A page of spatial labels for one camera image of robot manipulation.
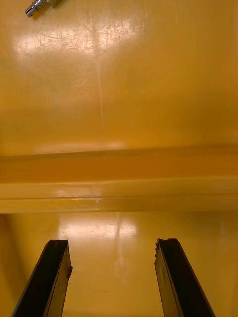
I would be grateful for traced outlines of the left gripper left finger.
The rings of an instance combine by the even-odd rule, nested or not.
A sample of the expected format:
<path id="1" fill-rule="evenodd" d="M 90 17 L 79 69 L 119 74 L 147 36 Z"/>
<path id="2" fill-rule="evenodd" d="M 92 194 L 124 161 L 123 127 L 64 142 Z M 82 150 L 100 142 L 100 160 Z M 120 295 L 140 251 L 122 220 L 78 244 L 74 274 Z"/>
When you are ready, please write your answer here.
<path id="1" fill-rule="evenodd" d="M 48 241 L 12 316 L 61 317 L 72 270 L 68 240 Z"/>

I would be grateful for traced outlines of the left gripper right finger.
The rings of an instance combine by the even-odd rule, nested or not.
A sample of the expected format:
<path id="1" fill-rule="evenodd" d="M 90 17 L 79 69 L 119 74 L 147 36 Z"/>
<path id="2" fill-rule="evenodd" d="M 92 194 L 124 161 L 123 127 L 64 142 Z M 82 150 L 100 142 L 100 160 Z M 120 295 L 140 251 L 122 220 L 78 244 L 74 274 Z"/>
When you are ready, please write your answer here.
<path id="1" fill-rule="evenodd" d="M 165 317 L 213 317 L 215 314 L 181 243 L 157 239 L 155 271 Z"/>

